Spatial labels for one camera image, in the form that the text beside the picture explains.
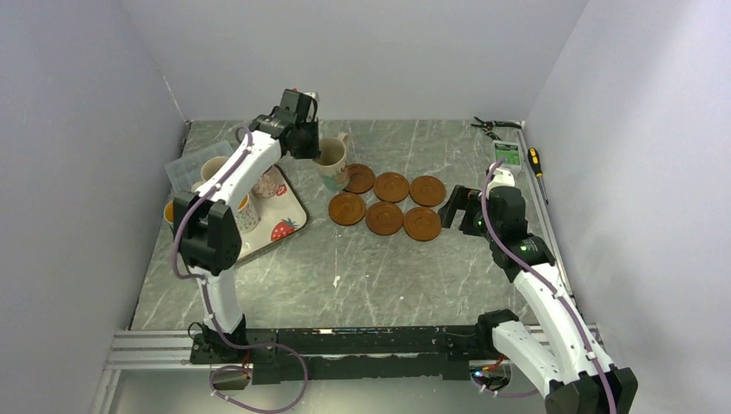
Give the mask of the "cream patterned mug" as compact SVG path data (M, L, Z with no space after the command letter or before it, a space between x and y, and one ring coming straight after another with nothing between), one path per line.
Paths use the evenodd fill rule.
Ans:
M330 191L342 191L349 183L347 149L350 136L339 133L336 137L319 140L320 155L315 158L316 169Z

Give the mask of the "dark brown wooden coaster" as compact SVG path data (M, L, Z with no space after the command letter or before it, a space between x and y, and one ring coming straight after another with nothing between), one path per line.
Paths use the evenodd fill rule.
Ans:
M440 235L440 216L432 209L415 207L405 213L403 228L413 240L428 242Z

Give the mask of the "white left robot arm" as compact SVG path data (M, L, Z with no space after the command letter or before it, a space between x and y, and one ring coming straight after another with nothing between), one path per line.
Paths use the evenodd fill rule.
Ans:
M197 282L203 323L217 333L213 349L227 362L240 360L250 347L234 286L233 266L242 247L234 213L282 157L320 155L319 101L314 91L284 90L269 113L235 130L238 146L212 178L173 199L172 272L177 279Z

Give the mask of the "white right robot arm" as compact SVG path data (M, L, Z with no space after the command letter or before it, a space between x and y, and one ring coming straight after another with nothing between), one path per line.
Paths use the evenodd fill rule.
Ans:
M438 210L443 227L451 226L459 210L465 213L460 231L489 243L494 263L528 302L547 338L542 345L514 312L495 310L478 319L477 351L511 360L543 397L548 413L628 413L638 380L630 368L616 366L579 315L549 247L528 231L520 190L458 185Z

